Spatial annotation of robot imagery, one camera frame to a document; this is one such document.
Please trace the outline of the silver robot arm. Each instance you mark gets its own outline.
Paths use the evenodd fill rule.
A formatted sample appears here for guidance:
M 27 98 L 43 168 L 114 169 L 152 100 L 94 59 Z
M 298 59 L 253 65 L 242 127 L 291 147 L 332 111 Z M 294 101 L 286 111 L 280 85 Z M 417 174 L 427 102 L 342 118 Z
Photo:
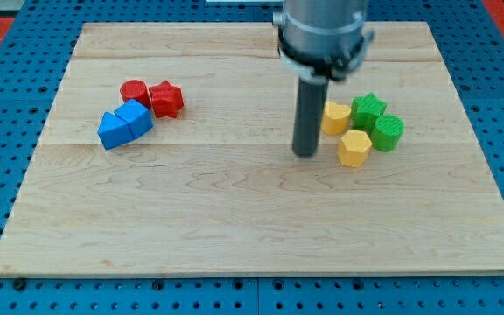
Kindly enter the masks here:
M 310 84 L 344 81 L 364 61 L 374 32 L 368 0 L 284 0 L 273 13 L 280 60 Z

